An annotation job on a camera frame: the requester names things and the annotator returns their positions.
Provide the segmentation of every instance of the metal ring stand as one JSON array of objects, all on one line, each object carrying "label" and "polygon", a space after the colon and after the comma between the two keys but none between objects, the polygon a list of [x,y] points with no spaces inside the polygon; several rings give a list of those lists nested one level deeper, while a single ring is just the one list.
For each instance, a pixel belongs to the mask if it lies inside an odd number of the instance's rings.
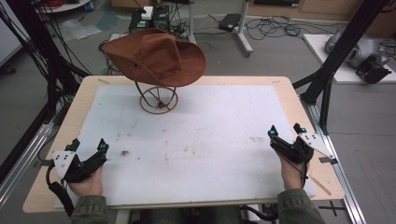
[{"label": "metal ring stand", "polygon": [[[169,102],[167,104],[165,104],[163,102],[163,100],[161,99],[161,95],[160,95],[161,91],[172,92],[171,99],[169,100]],[[149,100],[146,96],[147,94],[156,99],[157,105],[152,105],[151,103],[149,103]],[[150,114],[161,115],[161,114],[168,113],[169,111],[173,110],[177,106],[177,103],[178,103],[178,96],[176,93],[176,88],[174,88],[172,90],[171,88],[168,88],[168,87],[158,87],[158,86],[152,87],[152,88],[144,91],[143,93],[141,92],[139,103],[140,103],[140,106],[146,112],[148,112]]]}]

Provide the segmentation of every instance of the gray floor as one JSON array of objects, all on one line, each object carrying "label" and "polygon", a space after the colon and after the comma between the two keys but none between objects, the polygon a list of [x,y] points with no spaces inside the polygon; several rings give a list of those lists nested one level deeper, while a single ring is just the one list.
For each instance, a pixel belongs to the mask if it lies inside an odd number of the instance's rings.
[{"label": "gray floor", "polygon": [[[67,21],[84,17],[81,23],[88,25],[97,24],[104,16],[108,16],[106,7],[97,8],[92,13],[76,9],[59,13],[57,18]],[[195,27],[209,19],[197,18]],[[126,32],[128,25],[128,20],[121,19],[108,30],[86,39],[67,41],[67,45],[93,74],[100,75],[106,68],[106,60],[98,46],[112,33]],[[203,27],[216,27],[216,24],[208,21]],[[334,32],[337,27],[326,29]],[[202,29],[199,32],[219,30]],[[232,34],[196,35],[195,38],[207,58],[206,76],[282,76],[294,82],[320,67],[313,52],[303,40],[296,37],[267,37],[255,41],[247,35],[254,49],[248,58]],[[11,61],[17,73],[0,75],[0,162],[3,162],[46,102],[46,82],[29,56],[22,51]],[[389,63],[389,66],[396,69],[396,62]],[[297,92],[302,93],[304,89],[302,87]],[[395,84],[332,86],[330,137],[367,223],[395,223],[396,220],[396,153],[393,152],[396,144],[395,93]],[[45,147],[42,154],[45,155],[48,149]],[[64,213],[26,214],[22,211],[24,199],[37,172],[38,169],[31,166],[23,176],[0,210],[1,223],[69,222]],[[317,205],[329,206],[330,203],[321,202]],[[343,206],[341,202],[334,202],[334,205]],[[337,217],[330,210],[320,210],[320,213],[328,223],[349,223],[344,211],[337,211]],[[113,221],[114,217],[113,212],[110,220]]]}]

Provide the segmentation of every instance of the desk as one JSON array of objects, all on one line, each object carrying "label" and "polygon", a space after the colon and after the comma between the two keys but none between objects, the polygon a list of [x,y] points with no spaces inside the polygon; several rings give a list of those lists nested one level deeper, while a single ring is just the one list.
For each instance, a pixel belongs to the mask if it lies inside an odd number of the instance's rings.
[{"label": "desk", "polygon": [[[309,118],[298,99],[294,88],[286,77],[201,77],[193,85],[271,85],[275,88],[281,106],[286,114],[290,127],[295,122],[300,123],[308,132],[313,132]],[[76,98],[71,105],[62,127],[56,136],[50,151],[63,149],[66,145],[76,138],[84,123],[84,119],[90,111],[92,100],[96,94],[96,90],[100,86],[105,85],[134,85],[134,83],[126,77],[86,77],[84,78]],[[323,157],[319,153],[315,153],[311,161],[310,176],[313,180],[317,195],[314,201],[341,200],[344,197],[344,191],[329,163],[320,163],[319,157]],[[54,209],[53,205],[56,196],[48,190],[45,174],[47,167],[42,167],[35,183],[33,184],[29,195],[23,205],[23,211],[26,213],[55,212],[60,211]],[[56,173],[52,172],[50,179],[57,179]],[[243,203],[270,203],[264,201],[249,200]],[[203,206],[205,203],[195,203],[191,206]],[[115,209],[129,209],[130,207],[114,207]]]}]

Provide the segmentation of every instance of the sleeve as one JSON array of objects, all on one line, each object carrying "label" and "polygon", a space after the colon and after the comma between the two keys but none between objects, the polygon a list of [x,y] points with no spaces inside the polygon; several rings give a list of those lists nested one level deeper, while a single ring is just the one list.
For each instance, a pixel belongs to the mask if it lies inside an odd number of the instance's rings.
[{"label": "sleeve", "polygon": [[325,223],[303,189],[290,189],[277,195],[279,223]]},{"label": "sleeve", "polygon": [[92,195],[78,199],[71,219],[73,224],[108,223],[106,198]]}]

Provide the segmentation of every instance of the hand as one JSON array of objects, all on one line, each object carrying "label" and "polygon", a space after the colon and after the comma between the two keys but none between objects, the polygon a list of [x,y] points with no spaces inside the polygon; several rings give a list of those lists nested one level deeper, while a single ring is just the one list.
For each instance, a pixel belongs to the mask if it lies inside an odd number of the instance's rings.
[{"label": "hand", "polygon": [[296,164],[294,162],[288,161],[282,155],[276,153],[280,159],[281,174],[284,183],[285,190],[287,189],[301,189],[303,187],[301,179],[301,171],[303,169],[302,164]]},{"label": "hand", "polygon": [[69,183],[70,189],[77,194],[78,197],[90,195],[102,195],[102,169],[99,167],[90,178],[87,178],[79,183]]}]

